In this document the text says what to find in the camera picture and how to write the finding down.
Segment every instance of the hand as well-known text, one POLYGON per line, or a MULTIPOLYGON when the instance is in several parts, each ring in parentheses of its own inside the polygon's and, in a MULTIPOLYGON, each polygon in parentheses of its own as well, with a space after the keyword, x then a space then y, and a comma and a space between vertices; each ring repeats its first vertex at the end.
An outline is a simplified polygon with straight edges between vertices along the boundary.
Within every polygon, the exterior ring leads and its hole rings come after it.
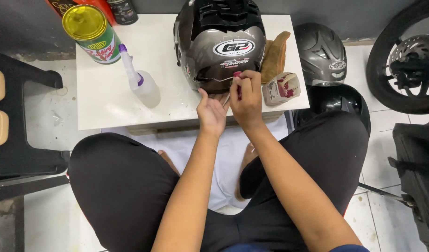
POLYGON ((230 102, 227 101, 224 106, 228 93, 223 95, 215 95, 209 98, 208 94, 202 88, 199 88, 199 93, 202 95, 199 106, 197 106, 197 116, 200 120, 200 132, 221 137, 225 129, 227 119, 227 111, 230 107, 230 102))
POLYGON ((239 77, 233 78, 230 87, 230 105, 233 116, 246 131, 264 125, 261 116, 261 74, 246 70, 239 77), (242 99, 238 99, 238 87, 241 87, 242 99))

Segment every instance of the brown cloth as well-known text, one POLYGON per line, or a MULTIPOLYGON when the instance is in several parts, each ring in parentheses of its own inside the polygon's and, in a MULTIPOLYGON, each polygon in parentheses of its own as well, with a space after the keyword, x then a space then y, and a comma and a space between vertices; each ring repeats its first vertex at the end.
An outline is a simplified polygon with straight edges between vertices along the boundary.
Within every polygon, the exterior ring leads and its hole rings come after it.
POLYGON ((261 70, 261 83, 266 84, 284 71, 286 62, 286 40, 291 33, 284 31, 277 38, 266 41, 264 60, 261 70))

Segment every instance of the white table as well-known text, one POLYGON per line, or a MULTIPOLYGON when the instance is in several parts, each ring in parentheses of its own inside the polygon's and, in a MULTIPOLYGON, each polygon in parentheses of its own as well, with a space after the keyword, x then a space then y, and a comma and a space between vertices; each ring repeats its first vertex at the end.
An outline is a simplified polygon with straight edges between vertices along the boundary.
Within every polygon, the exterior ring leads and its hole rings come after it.
MULTIPOLYGON (((151 74, 160 87, 161 102, 145 107, 129 89, 122 61, 111 65, 94 62, 76 46, 78 129, 129 126, 130 129, 166 129, 196 125, 195 111, 200 94, 188 85, 177 66, 173 42, 173 25, 177 14, 140 14, 129 26, 114 29, 128 52, 136 70, 151 74)), ((284 70, 296 73, 301 95, 284 104, 268 107, 263 101, 263 117, 278 117, 286 110, 309 108, 305 81, 300 65, 290 15, 263 15, 266 38, 274 40, 283 31, 287 40, 284 70)), ((234 120, 231 110, 228 120, 234 120)))

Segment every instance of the motorcycle helmet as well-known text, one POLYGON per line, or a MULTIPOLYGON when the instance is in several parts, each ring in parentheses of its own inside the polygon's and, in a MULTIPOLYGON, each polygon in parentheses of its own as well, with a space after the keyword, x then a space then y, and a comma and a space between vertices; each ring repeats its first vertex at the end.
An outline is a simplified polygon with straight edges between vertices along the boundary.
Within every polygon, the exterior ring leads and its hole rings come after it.
POLYGON ((312 86, 336 86, 347 75, 347 55, 336 33, 321 24, 306 23, 294 28, 305 82, 312 86))
POLYGON ((266 33, 252 0, 187 0, 174 23, 177 65, 192 89, 229 91, 234 72, 261 71, 266 33))
POLYGON ((342 84, 332 87, 306 86, 310 108, 298 109, 294 115, 294 128, 303 126, 321 113, 344 110, 356 114, 370 136, 370 113, 363 96, 353 87, 342 84))

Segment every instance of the person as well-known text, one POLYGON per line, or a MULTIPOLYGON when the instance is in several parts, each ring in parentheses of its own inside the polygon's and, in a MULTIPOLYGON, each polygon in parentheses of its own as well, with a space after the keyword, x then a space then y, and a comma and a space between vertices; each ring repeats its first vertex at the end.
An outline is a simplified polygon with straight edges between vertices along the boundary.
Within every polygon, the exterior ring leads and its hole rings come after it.
POLYGON ((233 79, 225 106, 225 95, 199 92, 200 131, 181 176, 165 152, 126 136, 93 135, 74 148, 71 187, 103 247, 111 252, 368 252, 343 218, 367 152, 368 134, 358 117, 326 112, 277 141, 262 120, 258 72, 233 79), (237 215, 207 209, 229 106, 251 141, 236 193, 251 201, 237 215))

